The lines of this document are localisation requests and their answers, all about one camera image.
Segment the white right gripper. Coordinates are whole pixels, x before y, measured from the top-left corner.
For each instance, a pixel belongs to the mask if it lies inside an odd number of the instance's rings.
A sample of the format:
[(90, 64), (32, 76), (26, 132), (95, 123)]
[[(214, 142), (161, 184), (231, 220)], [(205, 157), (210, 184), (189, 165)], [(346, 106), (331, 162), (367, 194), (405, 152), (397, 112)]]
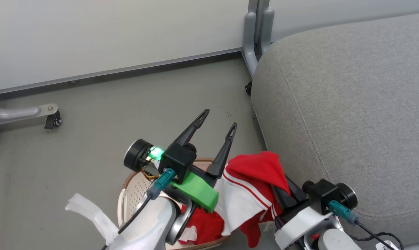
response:
[[(296, 206), (296, 203), (302, 203), (308, 198), (308, 195), (287, 175), (285, 175), (285, 178), (291, 195), (277, 186), (271, 186), (282, 211), (291, 209)], [(331, 212), (322, 215), (310, 206), (301, 210), (275, 233), (275, 241), (278, 247), (281, 250), (286, 249), (290, 244), (305, 236), (322, 221), (329, 218), (330, 215), (332, 215)]]

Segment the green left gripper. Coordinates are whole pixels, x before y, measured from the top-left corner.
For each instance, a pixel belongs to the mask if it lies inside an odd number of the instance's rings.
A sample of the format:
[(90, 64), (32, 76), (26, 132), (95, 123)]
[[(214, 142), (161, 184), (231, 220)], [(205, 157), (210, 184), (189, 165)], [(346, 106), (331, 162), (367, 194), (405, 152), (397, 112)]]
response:
[[(210, 110), (205, 109), (196, 119), (174, 140), (174, 143), (185, 145), (190, 142), (194, 133), (203, 125)], [(182, 194), (195, 202), (198, 207), (208, 213), (213, 213), (219, 200), (219, 193), (214, 189), (216, 181), (223, 174), (227, 158), (237, 131), (237, 123), (233, 123), (225, 136), (225, 142), (219, 150), (216, 158), (204, 171), (197, 166), (192, 166), (188, 176), (182, 181), (177, 183), (173, 181), (171, 186)]]

